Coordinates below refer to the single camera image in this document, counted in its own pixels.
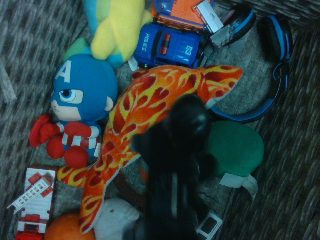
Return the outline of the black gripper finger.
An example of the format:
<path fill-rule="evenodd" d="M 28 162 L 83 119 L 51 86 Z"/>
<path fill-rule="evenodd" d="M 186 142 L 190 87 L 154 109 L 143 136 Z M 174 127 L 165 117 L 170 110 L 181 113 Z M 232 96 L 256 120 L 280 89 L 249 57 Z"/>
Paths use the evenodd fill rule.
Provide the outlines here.
<path fill-rule="evenodd" d="M 123 240 L 149 240 L 150 226 L 145 221 L 133 223 L 126 227 L 122 235 Z"/>

